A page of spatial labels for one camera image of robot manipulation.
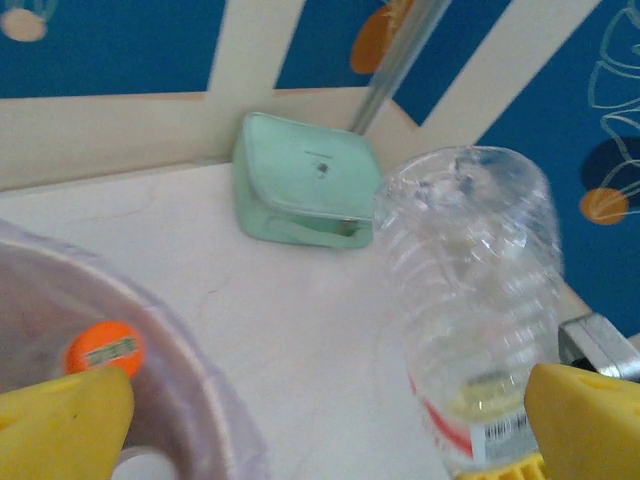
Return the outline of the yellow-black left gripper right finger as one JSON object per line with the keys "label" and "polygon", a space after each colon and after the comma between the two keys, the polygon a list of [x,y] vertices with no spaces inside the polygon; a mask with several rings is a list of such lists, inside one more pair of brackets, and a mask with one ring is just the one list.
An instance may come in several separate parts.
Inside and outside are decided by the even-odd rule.
{"label": "yellow-black left gripper right finger", "polygon": [[560,364],[533,368],[525,411],[539,452],[461,479],[639,478],[639,385]]}

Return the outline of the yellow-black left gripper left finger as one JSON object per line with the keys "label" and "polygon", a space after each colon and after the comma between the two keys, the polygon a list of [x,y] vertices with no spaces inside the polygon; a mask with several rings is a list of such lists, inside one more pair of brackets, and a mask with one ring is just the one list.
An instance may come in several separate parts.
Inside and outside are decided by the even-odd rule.
{"label": "yellow-black left gripper left finger", "polygon": [[3,479],[109,479],[128,434],[134,394],[117,366],[1,395]]}

